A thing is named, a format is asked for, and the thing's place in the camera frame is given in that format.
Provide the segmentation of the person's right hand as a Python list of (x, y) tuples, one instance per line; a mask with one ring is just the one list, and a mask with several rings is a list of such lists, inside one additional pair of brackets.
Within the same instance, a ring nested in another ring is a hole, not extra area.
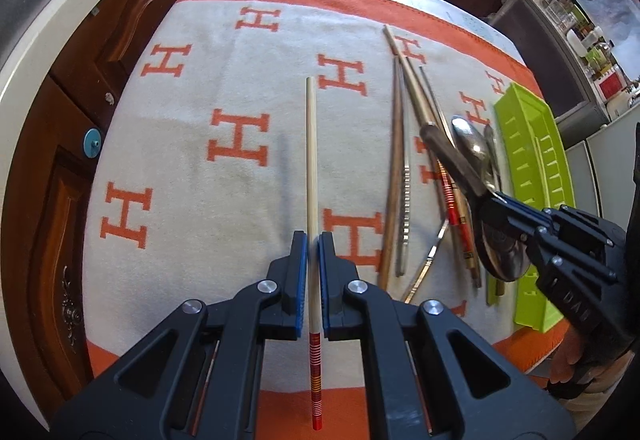
[(575, 373), (575, 366), (582, 358), (585, 341), (573, 327), (570, 327), (551, 361), (549, 382), (569, 382)]

